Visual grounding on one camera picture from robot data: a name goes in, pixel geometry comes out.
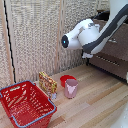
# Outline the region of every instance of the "red cup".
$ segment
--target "red cup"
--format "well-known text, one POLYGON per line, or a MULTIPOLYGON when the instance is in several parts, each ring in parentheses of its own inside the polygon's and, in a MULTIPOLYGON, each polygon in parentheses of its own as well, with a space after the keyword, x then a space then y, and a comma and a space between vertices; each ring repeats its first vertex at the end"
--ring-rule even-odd
POLYGON ((65 88, 65 82, 67 79, 74 79, 76 80, 76 78, 74 78, 73 76, 69 76, 69 75, 64 75, 60 77, 60 81, 61 81, 61 85, 65 88))

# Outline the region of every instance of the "woven panel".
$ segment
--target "woven panel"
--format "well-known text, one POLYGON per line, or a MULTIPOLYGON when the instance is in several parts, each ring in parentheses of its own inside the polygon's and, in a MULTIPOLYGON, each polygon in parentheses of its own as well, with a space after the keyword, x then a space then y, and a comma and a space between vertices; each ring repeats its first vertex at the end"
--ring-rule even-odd
POLYGON ((100 5, 98 7, 99 10, 109 10, 109 2, 108 0, 100 0, 100 5))
POLYGON ((9 63, 5 45, 5 33, 3 31, 2 22, 2 16, 0 15, 0 88, 11 84, 9 63))
MULTIPOLYGON (((96 0, 66 0, 64 34, 71 31, 78 21, 93 16, 96 0)), ((67 50, 61 48, 60 72, 84 64, 81 58, 82 50, 67 50)))
POLYGON ((19 81, 54 73, 60 0, 11 0, 19 81))

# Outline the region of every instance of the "basket handle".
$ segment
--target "basket handle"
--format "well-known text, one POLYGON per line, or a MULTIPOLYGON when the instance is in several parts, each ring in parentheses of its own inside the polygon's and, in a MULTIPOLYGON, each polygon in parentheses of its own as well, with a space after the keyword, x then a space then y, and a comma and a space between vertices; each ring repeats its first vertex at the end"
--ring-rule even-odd
POLYGON ((6 86, 6 87, 3 87, 3 88, 1 88, 1 89, 0 89, 0 91, 1 91, 1 90, 3 90, 3 89, 6 89, 6 88, 9 88, 9 87, 12 87, 12 86, 15 86, 15 85, 18 85, 18 84, 24 83, 24 82, 30 82, 32 85, 34 85, 34 86, 35 86, 35 84, 33 84, 30 80, 25 80, 25 81, 21 81, 21 82, 18 82, 18 83, 15 83, 15 84, 12 84, 12 85, 9 85, 9 86, 6 86))
POLYGON ((0 92, 0 96, 1 96, 0 99, 3 98, 3 95, 1 94, 1 92, 0 92))
POLYGON ((32 121, 32 122, 30 122, 30 123, 24 125, 24 126, 20 126, 20 125, 17 123, 16 118, 15 118, 14 116, 11 116, 10 118, 13 118, 13 120, 15 121, 15 124, 16 124, 19 128, 26 128, 26 127, 28 127, 29 125, 31 125, 31 124, 37 122, 38 120, 40 120, 40 119, 46 117, 47 115, 49 115, 49 114, 51 114, 51 113, 53 113, 53 112, 56 111, 56 106, 53 104, 53 102, 52 102, 49 98, 48 98, 48 101, 54 106, 54 109, 53 109, 52 111, 48 112, 47 114, 45 114, 45 115, 43 115, 43 116, 37 118, 36 120, 34 120, 34 121, 32 121))

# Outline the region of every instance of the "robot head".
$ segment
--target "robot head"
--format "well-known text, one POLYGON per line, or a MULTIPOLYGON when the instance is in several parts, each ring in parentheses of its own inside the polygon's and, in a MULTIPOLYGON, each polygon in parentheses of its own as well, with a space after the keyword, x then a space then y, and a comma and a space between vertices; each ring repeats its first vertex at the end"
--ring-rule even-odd
POLYGON ((67 49, 82 49, 82 45, 78 38, 79 34, 81 33, 83 27, 85 29, 89 28, 91 23, 93 23, 91 19, 86 19, 79 22, 72 31, 62 37, 62 46, 67 49))

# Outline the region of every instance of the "cardboard box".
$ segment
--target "cardboard box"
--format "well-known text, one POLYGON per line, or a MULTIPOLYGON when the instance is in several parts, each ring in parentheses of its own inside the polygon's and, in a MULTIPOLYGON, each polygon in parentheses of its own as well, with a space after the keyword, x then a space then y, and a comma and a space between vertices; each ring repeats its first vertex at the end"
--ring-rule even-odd
POLYGON ((56 99, 57 82, 45 72, 39 72, 39 86, 51 99, 56 99))

